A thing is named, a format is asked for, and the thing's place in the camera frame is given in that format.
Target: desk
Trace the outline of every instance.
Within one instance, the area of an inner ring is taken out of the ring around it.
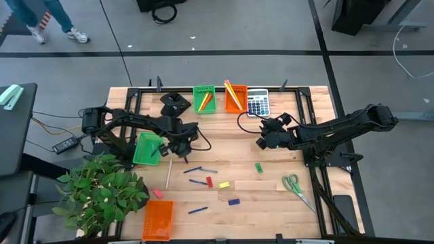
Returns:
[[[108,95],[109,108],[125,108],[127,87],[112,87]],[[334,119],[334,110],[326,86],[310,87],[313,108],[318,123]],[[191,92],[181,94],[190,102]],[[161,116],[163,93],[145,93],[141,98],[140,114]],[[296,98],[293,93],[271,92],[269,94],[271,116],[283,112],[298,118]],[[134,111],[136,98],[132,98]],[[193,151],[187,158],[178,159],[169,155],[160,160],[156,167],[138,165],[133,172],[143,176],[145,184],[152,191],[158,188],[163,200],[174,201],[172,239],[274,239],[276,233],[285,239],[320,238],[317,216],[294,193],[288,192],[281,183],[281,177],[298,174],[300,187],[308,200],[314,203],[309,169],[304,166],[302,152],[287,149],[260,150],[255,144],[258,135],[241,131],[236,123],[237,114],[224,111],[224,93],[216,92],[217,111],[210,115],[198,115],[189,108],[180,118],[184,123],[199,122],[199,128],[212,143],[212,150]],[[258,131],[260,119],[242,117],[240,123],[251,131]],[[119,135],[120,128],[113,132]],[[207,148],[203,138],[192,143],[195,148]],[[170,185],[164,190],[168,162],[174,160]],[[258,174],[255,163],[262,165],[263,173]],[[218,174],[186,169],[202,166],[218,170]],[[330,186],[334,195],[349,195],[355,204],[359,229],[363,231],[361,216],[350,175],[336,167],[328,168]],[[211,176],[213,188],[189,182],[189,179],[205,181]],[[218,184],[229,181],[231,186],[218,189]],[[151,193],[151,199],[157,199]],[[229,199],[240,199],[240,205],[228,206]],[[188,215],[188,211],[209,207]],[[323,204],[328,232],[332,233],[328,210]],[[140,239],[145,209],[125,217],[121,239]]]

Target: concrete floor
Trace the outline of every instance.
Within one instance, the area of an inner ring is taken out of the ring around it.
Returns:
[[[0,85],[38,84],[34,110],[74,116],[80,108],[104,104],[109,87],[147,85],[159,75],[163,84],[221,84],[224,78],[247,85],[329,85],[320,55],[314,56],[155,56],[149,51],[288,49],[319,51],[319,43],[308,1],[305,0],[188,0],[179,5],[178,17],[168,25],[155,24],[138,11],[134,0],[61,0],[76,27],[92,41],[82,45],[68,40],[52,18],[46,28],[49,41],[36,44],[31,37],[8,35],[0,45],[2,53],[101,52],[109,57],[93,58],[0,58]],[[380,50],[392,48],[396,32],[361,31],[350,37],[330,30],[334,1],[315,0],[319,20],[329,50]],[[378,21],[387,20],[403,0],[392,1]],[[425,1],[414,19],[429,27],[402,33],[397,49],[434,49],[434,3]],[[10,11],[0,1],[0,26]],[[125,57],[124,67],[114,36]],[[394,111],[424,112],[434,102],[434,75],[410,79],[392,56],[332,56],[332,68],[345,112],[369,103],[383,103]],[[433,56],[401,56],[399,59],[415,74],[434,69]],[[36,116],[58,127],[74,127],[79,119]],[[45,147],[68,136],[49,136],[31,123],[28,140]],[[354,140],[355,150],[365,156],[359,162],[363,186],[376,236],[434,241],[434,173],[432,147],[434,125],[400,122],[389,133],[370,133]],[[88,150],[89,141],[85,141]],[[27,144],[25,152],[46,161],[61,161],[83,155],[72,150],[56,156]],[[36,239],[72,239],[56,216],[39,218]]]

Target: small block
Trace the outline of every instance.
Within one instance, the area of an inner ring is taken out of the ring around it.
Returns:
[[[219,185],[218,185],[218,187],[221,189],[221,188],[225,188],[225,187],[229,187],[230,186],[230,184],[229,184],[229,182],[223,182],[223,183],[220,183]]]
[[[260,166],[260,163],[255,163],[255,166],[256,166],[256,170],[258,170],[258,173],[262,173],[263,172],[263,170],[262,170],[262,167]]]
[[[228,201],[229,206],[239,204],[239,199],[232,199]]]
[[[206,182],[208,183],[208,188],[212,188],[212,181],[211,181],[211,177],[207,177],[206,178]]]
[[[163,194],[158,189],[155,189],[154,191],[155,196],[157,196],[159,199],[163,197]]]

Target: blue pen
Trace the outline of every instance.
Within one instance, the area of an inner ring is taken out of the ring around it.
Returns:
[[[208,207],[202,207],[202,208],[199,208],[199,209],[195,209],[195,210],[193,210],[193,211],[190,211],[189,212],[189,214],[193,214],[193,213],[195,213],[195,212],[197,212],[197,211],[202,211],[202,210],[205,210],[205,209],[207,209]]]
[[[197,181],[197,180],[192,180],[192,179],[190,179],[189,181],[190,181],[190,182],[194,182],[194,183],[198,183],[198,184],[204,184],[204,185],[208,185],[208,183],[207,183],[207,182],[200,182],[200,181]]]
[[[188,170],[184,171],[184,174],[185,174],[185,173],[188,173],[188,172],[190,172],[190,171],[193,171],[193,170],[201,169],[201,168],[202,168],[202,166],[199,166],[199,167],[196,167],[196,168],[192,168],[192,169],[188,169]]]

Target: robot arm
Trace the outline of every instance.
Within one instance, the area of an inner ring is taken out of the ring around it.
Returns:
[[[107,124],[106,114],[112,114],[112,120]],[[81,131],[93,138],[99,138],[115,155],[132,159],[135,151],[134,144],[127,143],[124,138],[118,138],[111,130],[119,126],[146,129],[169,140],[167,146],[162,144],[159,147],[163,157],[168,155],[169,149],[179,157],[186,157],[191,153],[190,143],[198,139],[197,125],[198,123],[183,124],[181,119],[175,117],[154,118],[149,115],[135,115],[123,109],[101,106],[84,110]]]

